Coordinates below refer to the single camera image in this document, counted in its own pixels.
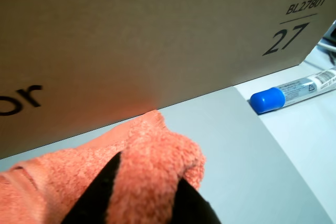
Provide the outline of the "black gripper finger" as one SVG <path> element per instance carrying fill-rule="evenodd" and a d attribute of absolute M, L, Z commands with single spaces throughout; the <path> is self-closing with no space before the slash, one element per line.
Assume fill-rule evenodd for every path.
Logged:
<path fill-rule="evenodd" d="M 113 193 L 120 158 L 121 153 L 118 152 L 106 163 L 67 213 L 62 223 L 107 223 L 107 208 Z"/>
<path fill-rule="evenodd" d="M 209 202 L 182 178 L 177 186 L 170 223 L 211 224 L 221 221 Z"/>

